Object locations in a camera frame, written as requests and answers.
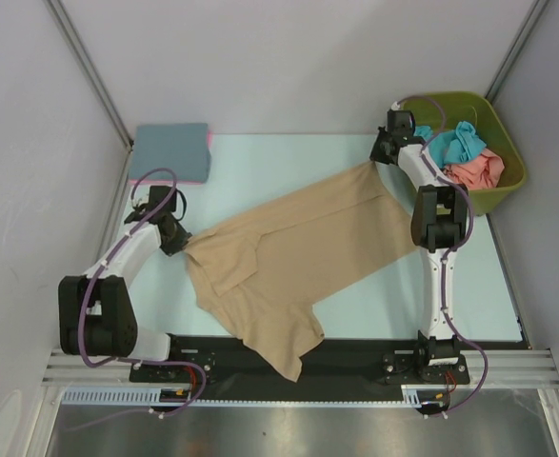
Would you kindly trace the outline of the beige t-shirt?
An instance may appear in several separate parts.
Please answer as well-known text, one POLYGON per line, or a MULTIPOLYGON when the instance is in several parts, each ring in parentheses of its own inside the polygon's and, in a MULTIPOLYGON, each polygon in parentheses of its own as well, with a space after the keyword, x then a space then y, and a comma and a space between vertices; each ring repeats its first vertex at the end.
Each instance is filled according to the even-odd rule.
POLYGON ((192 237, 197 305, 296 382, 325 337, 313 306, 411 254, 409 227, 368 161, 192 237))

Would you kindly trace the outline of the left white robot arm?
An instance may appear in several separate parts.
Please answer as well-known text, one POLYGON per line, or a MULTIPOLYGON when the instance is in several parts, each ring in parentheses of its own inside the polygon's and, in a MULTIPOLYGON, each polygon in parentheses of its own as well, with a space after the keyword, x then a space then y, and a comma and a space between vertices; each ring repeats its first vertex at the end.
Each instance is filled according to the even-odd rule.
POLYGON ((80 356, 90 367, 97 367, 92 359, 102 356, 108 361, 151 361, 152 370, 167 381, 183 373, 185 358, 172 349, 172 336, 137 323, 130 286, 152 255, 171 257, 185 248, 191 234, 175 212, 186 207, 182 191, 150 187, 147 199, 126 217, 122 236, 100 260, 84 273, 61 280, 59 338, 64 353, 80 356))

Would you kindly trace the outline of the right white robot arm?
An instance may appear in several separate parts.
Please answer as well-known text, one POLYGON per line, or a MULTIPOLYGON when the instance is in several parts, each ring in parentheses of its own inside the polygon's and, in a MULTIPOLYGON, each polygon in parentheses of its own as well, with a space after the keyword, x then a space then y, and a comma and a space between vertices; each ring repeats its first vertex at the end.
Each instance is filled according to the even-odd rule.
POLYGON ((457 250, 471 235, 468 193, 437 167, 425 140, 415 134, 409 110, 388 110, 370 159, 398 167, 417 190, 410 235, 419 248, 424 277, 424 317, 414 350, 384 355, 382 382, 440 384, 451 369, 465 368, 454 326, 452 281, 457 250))

